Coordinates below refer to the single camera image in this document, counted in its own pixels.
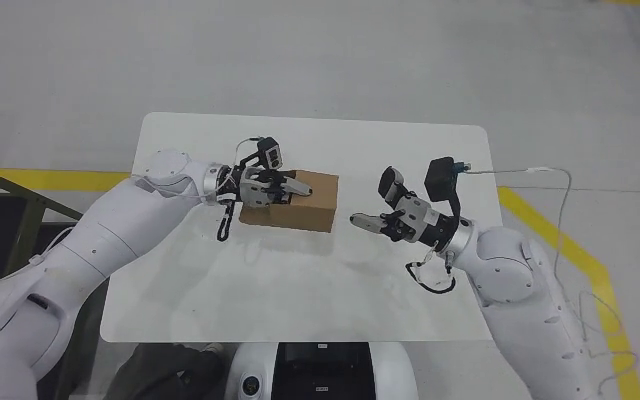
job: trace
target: cable connector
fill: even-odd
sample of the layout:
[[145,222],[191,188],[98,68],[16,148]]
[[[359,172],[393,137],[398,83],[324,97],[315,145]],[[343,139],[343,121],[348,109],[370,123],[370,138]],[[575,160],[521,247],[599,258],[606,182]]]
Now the cable connector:
[[41,264],[45,259],[46,254],[36,254],[29,259],[29,265]]

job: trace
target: black cable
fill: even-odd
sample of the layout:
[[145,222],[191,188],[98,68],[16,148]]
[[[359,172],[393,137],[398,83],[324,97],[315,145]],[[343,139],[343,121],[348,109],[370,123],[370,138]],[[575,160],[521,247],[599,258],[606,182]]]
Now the black cable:
[[220,227],[218,228],[218,240],[224,242],[229,239],[229,229],[231,228],[231,220],[233,219],[233,210],[236,207],[236,202],[232,201],[227,205],[224,211],[222,221],[220,221]]
[[[425,285],[422,282],[418,282],[418,279],[416,278],[416,275],[413,273],[413,271],[411,270],[411,266],[413,265],[413,263],[409,263],[407,265],[405,265],[404,267],[407,269],[407,272],[409,273],[409,275],[411,275],[411,277],[413,278],[414,281],[416,281],[416,283],[418,283],[418,285],[422,286],[422,288],[428,292],[434,293],[434,294],[445,294],[445,293],[449,293],[450,291],[453,290],[453,288],[456,287],[456,278],[455,277],[451,277],[451,285],[449,285],[448,288],[446,289],[442,289],[442,290],[437,290],[437,289],[433,289],[430,288],[429,286]],[[451,274],[451,268],[447,268],[447,275]]]

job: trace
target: white cable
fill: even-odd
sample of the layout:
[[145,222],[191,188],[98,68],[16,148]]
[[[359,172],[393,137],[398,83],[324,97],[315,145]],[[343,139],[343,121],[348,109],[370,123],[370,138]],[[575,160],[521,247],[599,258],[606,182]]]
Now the white cable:
[[[604,337],[608,337],[608,336],[615,336],[615,335],[619,335],[620,333],[622,333],[622,329],[623,329],[623,325],[622,325],[622,320],[620,319],[620,316],[618,315],[618,313],[613,309],[613,307],[611,305],[609,305],[607,302],[605,302],[604,300],[602,300],[600,297],[598,297],[595,293],[593,292],[589,292],[586,290],[582,290],[579,292],[578,294],[578,312],[576,313],[573,304],[571,303],[571,301],[569,300],[569,297],[567,296],[564,284],[562,283],[562,280],[560,279],[560,277],[558,276],[558,260],[560,259],[560,252],[562,249],[562,245],[563,245],[563,236],[564,234],[562,233],[562,221],[563,221],[563,216],[564,216],[564,209],[565,206],[567,205],[567,197],[569,196],[569,192],[571,191],[571,187],[573,184],[573,177],[571,176],[571,172],[569,172],[568,170],[564,169],[564,168],[551,168],[551,167],[531,167],[531,168],[525,168],[525,169],[510,169],[510,170],[495,170],[495,171],[464,171],[464,173],[466,174],[470,174],[470,175],[480,175],[480,174],[500,174],[500,173],[510,173],[510,172],[528,172],[528,173],[535,173],[535,172],[562,172],[565,175],[567,175],[568,178],[568,183],[567,183],[567,189],[564,192],[564,196],[562,198],[562,204],[560,205],[560,212],[558,214],[558,223],[556,225],[557,230],[558,230],[558,243],[556,245],[556,256],[555,259],[553,261],[553,275],[556,278],[556,281],[558,281],[558,284],[560,286],[560,291],[562,292],[562,296],[565,300],[565,302],[569,305],[569,308],[571,309],[573,315],[578,319],[578,321],[580,321],[581,327],[582,327],[582,339],[585,341],[585,343],[588,341],[588,337],[587,337],[587,332],[586,332],[586,328],[589,328],[591,330],[593,330],[594,332],[600,333],[601,335],[603,335]],[[582,295],[583,294],[588,294],[590,296],[592,296],[594,299],[596,299],[598,302],[600,302],[602,305],[604,305],[610,312],[611,314],[615,317],[615,319],[618,321],[618,330],[616,332],[604,332],[600,329],[597,329],[595,327],[593,327],[591,324],[589,324],[588,322],[586,322],[582,316]],[[630,367],[626,368],[623,371],[619,371],[617,373],[614,373],[606,378],[604,378],[603,380],[600,381],[600,383],[598,384],[598,395],[599,396],[603,396],[602,394],[602,386],[610,380],[613,379],[617,379],[620,376],[626,375],[632,371],[634,371],[636,369],[636,367],[638,366],[638,354],[636,354],[633,351],[607,351],[607,352],[603,352],[603,353],[598,353],[596,355],[591,355],[591,351],[589,351],[589,355],[591,356],[591,358],[595,358],[595,357],[599,357],[602,355],[607,355],[607,354],[611,354],[611,355],[619,355],[619,354],[629,354],[632,355],[634,357],[634,362],[631,364]]]
[[249,141],[255,142],[255,141],[258,141],[260,139],[262,139],[262,136],[251,137],[251,138],[247,138],[247,139],[244,139],[244,140],[240,141],[240,143],[238,143],[236,145],[236,155],[233,157],[233,165],[231,166],[231,170],[229,171],[227,176],[224,178],[222,183],[219,184],[218,187],[216,187],[216,189],[215,189],[216,193],[218,192],[218,190],[222,189],[224,187],[224,185],[226,185],[227,182],[229,182],[229,180],[232,180],[233,181],[233,185],[235,187],[238,187],[238,184],[233,180],[233,177],[231,176],[231,173],[233,172],[233,169],[235,168],[236,164],[238,163],[238,151],[240,150],[240,146],[243,143],[246,143],[246,142],[249,142]]
[[29,264],[30,265],[38,265],[41,262],[44,261],[45,258],[47,258],[47,255],[49,254],[49,252],[53,249],[53,247],[58,244],[58,239],[60,239],[60,237],[62,237],[62,235],[64,235],[65,233],[69,232],[70,230],[72,230],[74,227],[70,226],[68,228],[63,229],[62,231],[60,231],[60,233],[58,233],[56,235],[56,237],[53,238],[53,240],[51,242],[49,242],[49,245],[47,245],[47,248],[44,249],[44,251],[42,252],[42,254],[36,254],[33,257],[31,257],[29,259]]

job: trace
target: black panel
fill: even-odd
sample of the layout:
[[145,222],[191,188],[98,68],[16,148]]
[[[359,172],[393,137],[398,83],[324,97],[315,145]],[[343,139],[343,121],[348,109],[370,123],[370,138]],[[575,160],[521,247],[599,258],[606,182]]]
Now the black panel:
[[0,277],[4,276],[9,255],[16,242],[27,200],[21,197],[0,196]]
[[272,399],[375,400],[368,343],[280,343]]

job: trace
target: wire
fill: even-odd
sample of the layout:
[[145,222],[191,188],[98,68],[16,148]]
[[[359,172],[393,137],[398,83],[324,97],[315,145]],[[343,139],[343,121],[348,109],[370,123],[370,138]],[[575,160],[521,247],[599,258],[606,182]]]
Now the wire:
[[70,227],[65,228],[62,231],[60,231],[60,233],[58,233],[56,235],[56,237],[54,237],[53,240],[51,242],[49,242],[49,245],[47,246],[46,249],[44,249],[44,252],[42,253],[42,255],[45,255],[45,254],[49,253],[51,251],[51,249],[53,248],[53,246],[55,246],[58,243],[58,239],[60,239],[60,237],[62,237],[62,235],[64,235],[65,233],[69,232],[73,228],[74,228],[73,226],[70,226]]
[[[562,283],[562,280],[558,276],[558,261],[560,259],[560,252],[561,252],[562,246],[564,244],[564,234],[562,233],[562,222],[563,222],[563,217],[564,217],[564,210],[565,210],[565,207],[567,205],[567,198],[569,197],[569,192],[571,191],[571,187],[573,185],[573,177],[571,176],[571,172],[569,172],[569,170],[564,169],[564,168],[555,168],[555,167],[532,167],[532,168],[525,168],[525,169],[509,169],[509,170],[494,170],[494,171],[489,171],[489,170],[486,170],[486,171],[464,171],[465,174],[469,174],[469,175],[500,174],[500,173],[512,173],[512,172],[528,172],[528,173],[534,173],[534,172],[562,172],[567,176],[567,178],[568,178],[567,188],[566,188],[566,190],[564,192],[564,196],[562,197],[562,204],[560,205],[560,212],[558,213],[558,222],[557,222],[558,242],[556,244],[556,256],[555,256],[555,259],[553,260],[553,276],[556,278],[556,281],[558,282],[558,284],[560,286],[560,291],[562,293],[562,297],[564,298],[565,302],[569,305],[569,308],[571,309],[571,312],[576,317],[576,319],[578,321],[580,321],[580,325],[581,325],[581,328],[582,328],[582,339],[583,339],[583,341],[585,343],[589,340],[588,337],[587,337],[586,328],[589,328],[594,332],[600,333],[604,337],[616,336],[616,335],[619,335],[620,333],[622,333],[622,329],[623,329],[622,320],[620,319],[620,316],[618,315],[616,310],[614,310],[614,308],[610,304],[605,302],[603,299],[598,297],[593,292],[590,292],[590,291],[587,291],[587,290],[581,290],[578,293],[578,312],[576,313],[576,311],[575,311],[575,309],[573,307],[573,304],[569,300],[569,296],[567,296],[567,292],[566,292],[566,289],[564,287],[564,284]],[[618,329],[616,330],[616,332],[605,332],[603,330],[595,328],[594,326],[592,326],[591,324],[589,324],[587,321],[584,320],[583,314],[582,314],[582,295],[584,295],[584,294],[587,294],[587,295],[593,297],[595,300],[597,300],[603,306],[605,306],[609,310],[609,312],[611,312],[611,314],[615,317],[616,321],[618,321]],[[608,382],[610,380],[613,380],[613,379],[617,379],[620,376],[626,375],[626,374],[632,372],[633,370],[635,370],[636,367],[638,366],[639,357],[638,357],[638,354],[636,354],[633,351],[606,351],[606,352],[598,353],[598,354],[595,354],[595,355],[591,355],[591,351],[589,351],[589,355],[590,355],[591,358],[596,358],[596,357],[600,357],[600,356],[603,356],[603,355],[620,355],[620,354],[632,355],[634,357],[634,362],[631,364],[630,367],[626,368],[625,370],[619,371],[617,373],[614,373],[614,374],[604,378],[603,380],[601,380],[600,383],[598,384],[598,395],[599,396],[603,396],[603,394],[602,394],[602,386],[606,382]]]
[[[435,293],[435,294],[445,294],[445,293],[449,293],[450,291],[452,291],[456,287],[456,278],[451,276],[451,267],[447,267],[445,265],[445,269],[447,271],[447,276],[451,279],[450,283],[449,283],[449,286],[446,289],[442,289],[442,290],[433,289],[433,288],[427,286],[420,279],[420,267],[422,267],[429,260],[431,260],[431,257],[433,257],[433,253],[435,252],[437,246],[438,246],[438,241],[436,240],[435,243],[433,244],[433,246],[429,249],[429,251],[427,251],[427,254],[424,255],[424,259],[422,261],[410,262],[410,263],[406,264],[404,267],[407,270],[407,272],[409,273],[409,275],[413,278],[413,280],[416,281],[416,283],[418,283],[418,285],[422,286],[422,288],[425,289],[426,291],[431,292],[431,293]],[[411,270],[411,268],[415,268],[416,272],[414,273]]]
[[229,182],[229,180],[233,181],[233,186],[238,187],[237,183],[233,180],[233,177],[231,176],[231,173],[233,172],[233,170],[235,169],[235,166],[238,164],[238,151],[240,150],[240,146],[242,146],[242,144],[246,143],[246,142],[257,142],[258,140],[262,140],[264,139],[262,136],[255,136],[255,137],[250,137],[247,139],[244,139],[242,141],[240,141],[240,143],[238,143],[236,145],[236,155],[233,157],[233,165],[231,166],[231,170],[229,171],[229,173],[227,174],[227,176],[224,178],[224,180],[222,181],[221,184],[218,185],[218,187],[216,187],[216,192],[218,192],[218,190],[222,189],[224,187],[224,185],[227,184],[227,182]]

